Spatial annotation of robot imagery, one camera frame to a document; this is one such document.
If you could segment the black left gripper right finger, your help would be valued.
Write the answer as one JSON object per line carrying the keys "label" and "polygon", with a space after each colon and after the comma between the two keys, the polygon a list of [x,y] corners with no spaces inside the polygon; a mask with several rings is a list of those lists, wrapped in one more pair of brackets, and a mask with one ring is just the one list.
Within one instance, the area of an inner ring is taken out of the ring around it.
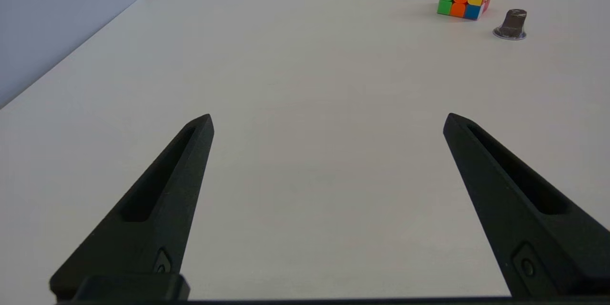
{"label": "black left gripper right finger", "polygon": [[472,120],[443,134],[514,298],[609,297],[606,227]]}

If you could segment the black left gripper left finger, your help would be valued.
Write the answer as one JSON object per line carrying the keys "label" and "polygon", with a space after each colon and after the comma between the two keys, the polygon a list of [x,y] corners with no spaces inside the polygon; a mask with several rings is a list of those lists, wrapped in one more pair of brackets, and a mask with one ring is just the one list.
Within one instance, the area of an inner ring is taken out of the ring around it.
{"label": "black left gripper left finger", "polygon": [[180,273],[214,137],[187,123],[50,278],[58,299],[186,299]]}

